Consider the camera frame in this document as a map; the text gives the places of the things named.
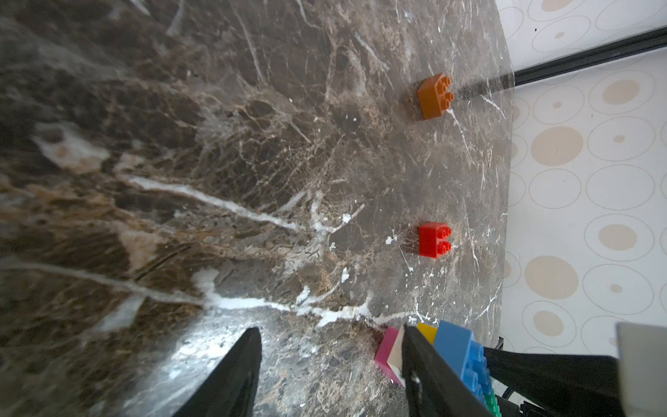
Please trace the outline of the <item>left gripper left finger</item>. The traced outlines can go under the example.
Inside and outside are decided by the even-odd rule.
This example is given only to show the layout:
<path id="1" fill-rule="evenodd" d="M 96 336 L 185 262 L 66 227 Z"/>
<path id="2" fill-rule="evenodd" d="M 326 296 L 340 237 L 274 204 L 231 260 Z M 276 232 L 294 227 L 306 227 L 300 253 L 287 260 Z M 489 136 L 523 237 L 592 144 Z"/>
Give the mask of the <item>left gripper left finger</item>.
<path id="1" fill-rule="evenodd" d="M 259 328 L 248 328 L 177 416 L 252 416 L 262 363 Z"/>

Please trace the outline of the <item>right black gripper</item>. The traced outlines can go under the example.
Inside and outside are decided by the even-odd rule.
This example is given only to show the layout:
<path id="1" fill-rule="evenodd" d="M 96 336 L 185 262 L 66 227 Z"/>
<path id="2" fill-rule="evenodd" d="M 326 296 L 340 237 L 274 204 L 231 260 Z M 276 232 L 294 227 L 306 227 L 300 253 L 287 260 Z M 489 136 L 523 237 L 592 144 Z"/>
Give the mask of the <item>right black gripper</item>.
<path id="1" fill-rule="evenodd" d="M 493 379 L 554 416 L 665 416 L 666 329 L 621 322 L 618 359 L 486 349 Z"/>

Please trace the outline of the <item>pink lego brick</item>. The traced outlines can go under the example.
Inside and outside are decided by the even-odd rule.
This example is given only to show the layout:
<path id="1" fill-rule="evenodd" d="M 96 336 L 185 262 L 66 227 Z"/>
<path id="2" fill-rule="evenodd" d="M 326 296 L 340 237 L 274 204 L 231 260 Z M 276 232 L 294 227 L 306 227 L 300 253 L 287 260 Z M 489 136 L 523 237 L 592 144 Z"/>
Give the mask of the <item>pink lego brick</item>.
<path id="1" fill-rule="evenodd" d="M 374 361 L 380 368 L 380 371 L 383 373 L 383 375 L 391 379 L 393 382 L 401 385 L 399 377 L 396 375 L 396 373 L 394 373 L 394 370 L 392 370 L 388 364 L 388 359 L 394 347 L 398 333 L 399 330 L 396 328 L 387 328 L 380 347 L 375 354 Z"/>

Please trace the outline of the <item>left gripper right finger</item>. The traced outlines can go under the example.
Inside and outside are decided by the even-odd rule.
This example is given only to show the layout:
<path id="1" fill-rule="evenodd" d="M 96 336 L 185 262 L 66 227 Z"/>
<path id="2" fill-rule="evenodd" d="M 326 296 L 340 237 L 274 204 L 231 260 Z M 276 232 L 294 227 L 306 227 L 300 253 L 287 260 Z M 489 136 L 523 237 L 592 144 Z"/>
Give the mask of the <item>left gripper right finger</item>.
<path id="1" fill-rule="evenodd" d="M 422 333 L 405 325 L 402 373 L 411 416 L 490 416 Z"/>

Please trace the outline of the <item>orange lego brick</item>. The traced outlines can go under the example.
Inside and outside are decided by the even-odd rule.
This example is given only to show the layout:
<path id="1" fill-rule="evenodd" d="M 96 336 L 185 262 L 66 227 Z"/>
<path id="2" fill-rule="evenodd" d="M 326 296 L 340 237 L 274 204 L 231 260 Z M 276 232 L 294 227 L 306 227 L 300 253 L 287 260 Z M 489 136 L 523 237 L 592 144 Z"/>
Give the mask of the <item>orange lego brick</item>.
<path id="1" fill-rule="evenodd" d="M 443 116 L 454 100 L 453 92 L 449 91 L 452 81 L 449 76 L 439 73 L 425 79 L 418 88 L 417 95 L 424 120 Z"/>

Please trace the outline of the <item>white lego brick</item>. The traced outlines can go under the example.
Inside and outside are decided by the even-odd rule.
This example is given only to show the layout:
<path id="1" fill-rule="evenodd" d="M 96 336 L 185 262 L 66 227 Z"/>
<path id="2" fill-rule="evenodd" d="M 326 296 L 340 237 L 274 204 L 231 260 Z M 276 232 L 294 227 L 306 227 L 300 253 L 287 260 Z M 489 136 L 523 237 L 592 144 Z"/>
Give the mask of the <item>white lego brick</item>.
<path id="1" fill-rule="evenodd" d="M 405 378 L 402 375 L 402 342 L 405 335 L 405 327 L 401 326 L 400 328 L 388 328 L 387 333 L 394 337 L 394 343 L 387 357 L 387 366 L 394 374 L 393 380 L 404 387 Z"/>

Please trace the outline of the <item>long blue lego brick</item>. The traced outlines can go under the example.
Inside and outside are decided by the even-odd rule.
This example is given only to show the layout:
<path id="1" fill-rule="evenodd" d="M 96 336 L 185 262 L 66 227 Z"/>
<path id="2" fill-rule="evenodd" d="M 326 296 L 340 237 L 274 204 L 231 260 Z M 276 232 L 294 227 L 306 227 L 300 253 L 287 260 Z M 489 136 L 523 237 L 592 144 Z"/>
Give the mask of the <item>long blue lego brick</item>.
<path id="1" fill-rule="evenodd" d="M 493 393 L 485 348 L 474 332 L 448 321 L 440 321 L 434 347 L 455 375 L 482 403 Z"/>

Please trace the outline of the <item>green lego brick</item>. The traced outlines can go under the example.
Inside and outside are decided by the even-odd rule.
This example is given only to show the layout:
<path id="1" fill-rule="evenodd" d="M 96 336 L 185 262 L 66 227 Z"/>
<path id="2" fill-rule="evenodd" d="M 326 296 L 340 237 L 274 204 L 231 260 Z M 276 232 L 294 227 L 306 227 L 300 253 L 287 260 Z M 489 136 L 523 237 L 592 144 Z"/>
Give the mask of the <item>green lego brick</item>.
<path id="1" fill-rule="evenodd" d="M 484 394 L 484 400 L 486 403 L 487 409 L 495 416 L 502 417 L 500 412 L 500 405 L 495 394 Z"/>

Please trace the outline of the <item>yellow lego brick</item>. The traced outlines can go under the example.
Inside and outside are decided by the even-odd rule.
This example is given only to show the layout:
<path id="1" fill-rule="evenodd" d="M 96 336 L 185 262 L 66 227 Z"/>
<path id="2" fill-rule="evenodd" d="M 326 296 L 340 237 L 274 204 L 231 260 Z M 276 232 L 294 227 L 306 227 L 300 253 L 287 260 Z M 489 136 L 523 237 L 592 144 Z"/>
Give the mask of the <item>yellow lego brick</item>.
<path id="1" fill-rule="evenodd" d="M 431 344 L 434 345 L 438 329 L 434 326 L 425 324 L 425 323 L 419 323 L 418 324 L 418 330 L 420 330 L 420 333 L 427 339 L 427 341 Z"/>

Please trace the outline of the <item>red lego brick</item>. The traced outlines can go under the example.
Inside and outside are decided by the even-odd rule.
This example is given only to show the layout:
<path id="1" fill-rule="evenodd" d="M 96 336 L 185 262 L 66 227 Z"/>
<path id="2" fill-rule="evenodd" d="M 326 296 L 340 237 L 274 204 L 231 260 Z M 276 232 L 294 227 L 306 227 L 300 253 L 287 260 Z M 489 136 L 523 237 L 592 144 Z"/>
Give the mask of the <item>red lego brick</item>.
<path id="1" fill-rule="evenodd" d="M 438 259 L 449 253 L 453 245 L 448 238 L 452 229 L 447 223 L 427 222 L 419 226 L 419 252 L 421 256 Z"/>

